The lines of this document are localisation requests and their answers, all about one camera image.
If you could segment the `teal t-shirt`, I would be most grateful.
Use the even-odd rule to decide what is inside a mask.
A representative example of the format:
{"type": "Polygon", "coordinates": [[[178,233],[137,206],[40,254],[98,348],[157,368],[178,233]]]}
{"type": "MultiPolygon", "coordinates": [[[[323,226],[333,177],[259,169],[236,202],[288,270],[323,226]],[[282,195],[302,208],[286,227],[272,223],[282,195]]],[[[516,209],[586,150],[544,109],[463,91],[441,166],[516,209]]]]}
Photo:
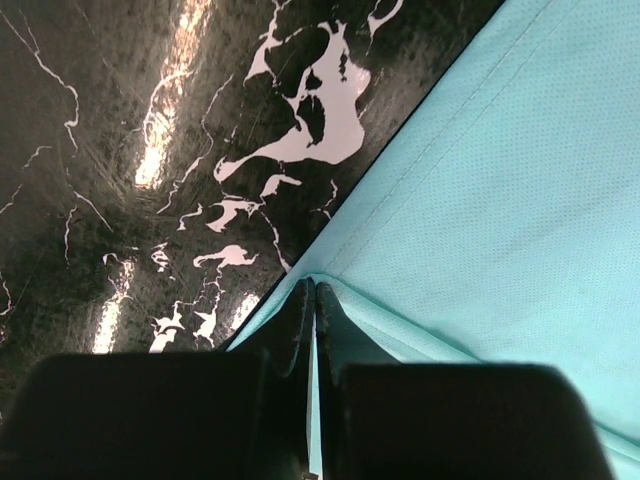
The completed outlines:
{"type": "Polygon", "coordinates": [[[238,340],[307,276],[400,361],[558,368],[637,478],[638,3],[504,3],[238,340]]]}

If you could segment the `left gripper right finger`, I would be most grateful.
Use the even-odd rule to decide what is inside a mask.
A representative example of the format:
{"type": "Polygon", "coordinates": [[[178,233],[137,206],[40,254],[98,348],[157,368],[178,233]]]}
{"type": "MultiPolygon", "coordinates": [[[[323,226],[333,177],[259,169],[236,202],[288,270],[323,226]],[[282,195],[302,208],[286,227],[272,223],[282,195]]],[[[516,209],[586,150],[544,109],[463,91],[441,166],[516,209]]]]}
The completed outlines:
{"type": "Polygon", "coordinates": [[[587,410],[555,369],[393,358],[316,288],[328,479],[608,479],[587,410]]]}

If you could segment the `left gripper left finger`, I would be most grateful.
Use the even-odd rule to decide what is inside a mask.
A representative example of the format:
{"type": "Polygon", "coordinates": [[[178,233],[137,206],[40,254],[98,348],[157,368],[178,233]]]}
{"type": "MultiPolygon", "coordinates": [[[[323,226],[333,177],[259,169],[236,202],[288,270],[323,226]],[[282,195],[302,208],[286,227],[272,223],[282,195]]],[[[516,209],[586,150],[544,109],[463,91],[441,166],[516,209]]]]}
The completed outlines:
{"type": "Polygon", "coordinates": [[[5,479],[308,479],[315,286],[225,352],[58,355],[1,428],[5,479]]]}

